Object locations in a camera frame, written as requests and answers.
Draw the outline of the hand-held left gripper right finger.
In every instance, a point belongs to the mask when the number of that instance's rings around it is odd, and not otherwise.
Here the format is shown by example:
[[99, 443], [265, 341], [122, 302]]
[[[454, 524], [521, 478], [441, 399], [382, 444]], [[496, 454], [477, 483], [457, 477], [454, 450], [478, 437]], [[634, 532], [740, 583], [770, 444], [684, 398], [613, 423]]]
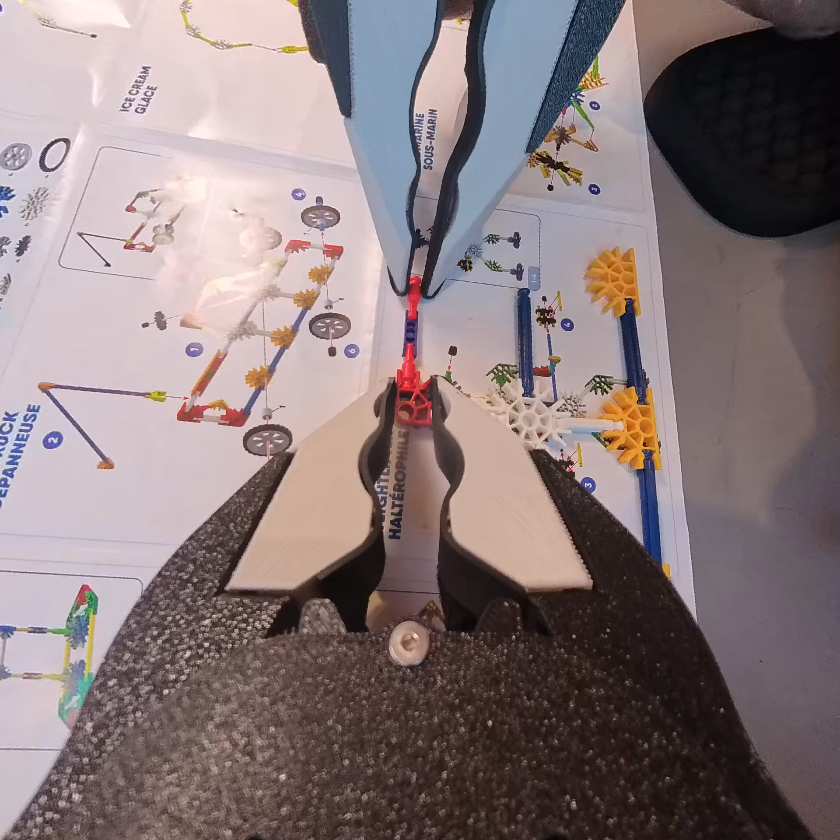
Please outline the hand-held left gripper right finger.
[[540, 595], [590, 592], [593, 579], [536, 453], [435, 376], [429, 385], [440, 508], [437, 582], [448, 629], [476, 627], [489, 604], [525, 611]]

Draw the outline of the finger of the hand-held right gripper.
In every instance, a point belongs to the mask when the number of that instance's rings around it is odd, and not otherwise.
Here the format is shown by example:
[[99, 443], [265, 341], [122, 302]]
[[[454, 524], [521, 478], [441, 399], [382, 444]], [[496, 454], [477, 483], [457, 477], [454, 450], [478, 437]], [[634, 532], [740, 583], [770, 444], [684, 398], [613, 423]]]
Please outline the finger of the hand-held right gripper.
[[523, 167], [574, 1], [475, 2], [465, 120], [440, 185], [422, 281], [435, 297]]
[[351, 112], [346, 132], [396, 294], [407, 293], [419, 180], [413, 115], [438, 37], [438, 2], [348, 2]]

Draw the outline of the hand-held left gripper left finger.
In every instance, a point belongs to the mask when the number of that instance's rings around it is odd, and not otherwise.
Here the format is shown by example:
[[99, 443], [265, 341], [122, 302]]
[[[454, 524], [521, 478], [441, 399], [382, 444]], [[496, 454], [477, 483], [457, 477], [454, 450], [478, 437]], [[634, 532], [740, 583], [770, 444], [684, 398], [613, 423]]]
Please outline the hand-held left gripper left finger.
[[346, 629], [366, 630], [385, 566], [375, 482], [387, 465], [396, 387], [376, 385], [310, 434], [251, 529], [225, 590], [328, 599]]

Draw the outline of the colourful construction toy model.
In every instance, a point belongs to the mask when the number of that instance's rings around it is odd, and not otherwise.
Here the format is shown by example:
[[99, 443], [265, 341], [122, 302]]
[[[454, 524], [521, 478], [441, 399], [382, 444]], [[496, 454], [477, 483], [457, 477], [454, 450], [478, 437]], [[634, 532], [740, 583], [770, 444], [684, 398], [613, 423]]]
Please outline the colourful construction toy model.
[[568, 436], [593, 436], [616, 454], [637, 478], [643, 544], [669, 574], [662, 554], [656, 474], [662, 468], [655, 396], [643, 364], [637, 319], [637, 262], [633, 248], [607, 249], [593, 258], [584, 274], [585, 290], [604, 313], [618, 321], [625, 376], [593, 376], [579, 393], [558, 392], [551, 330], [558, 325], [560, 301], [546, 297], [531, 308], [528, 289], [518, 290], [516, 326], [518, 362], [496, 364], [487, 376], [494, 384], [479, 405], [523, 442], [542, 450], [566, 471], [582, 466], [580, 456], [565, 454]]

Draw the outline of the printed paper instruction sheet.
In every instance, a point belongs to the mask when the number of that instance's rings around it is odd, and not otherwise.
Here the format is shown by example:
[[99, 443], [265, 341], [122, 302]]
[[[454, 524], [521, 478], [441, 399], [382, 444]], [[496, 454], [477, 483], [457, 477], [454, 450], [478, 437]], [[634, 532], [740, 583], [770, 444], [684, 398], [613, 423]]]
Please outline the printed paper instruction sheet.
[[[2, 623], [63, 617], [88, 583], [99, 598], [91, 668], [161, 565], [285, 442], [310, 433], [384, 377], [399, 307], [323, 67], [300, 50], [290, 2], [2, 2]], [[473, 396], [512, 362], [516, 289], [560, 294], [552, 330], [561, 404], [597, 417], [618, 387], [617, 319], [592, 302], [591, 257], [635, 248], [639, 336], [657, 409], [673, 407], [633, 2], [594, 81], [556, 124], [578, 140], [563, 185], [516, 180], [423, 316], [432, 373], [458, 346]], [[244, 425], [176, 418], [247, 299], [183, 327], [208, 282], [249, 270], [238, 236], [260, 219], [343, 256]]]

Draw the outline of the black mesh chair seat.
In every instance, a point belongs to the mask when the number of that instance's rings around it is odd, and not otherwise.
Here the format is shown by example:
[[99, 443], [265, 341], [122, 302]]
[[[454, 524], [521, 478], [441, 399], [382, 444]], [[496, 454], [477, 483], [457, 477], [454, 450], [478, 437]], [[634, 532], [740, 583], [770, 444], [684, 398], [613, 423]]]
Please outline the black mesh chair seat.
[[688, 194], [729, 229], [782, 238], [838, 220], [838, 34], [699, 45], [658, 76], [644, 116]]

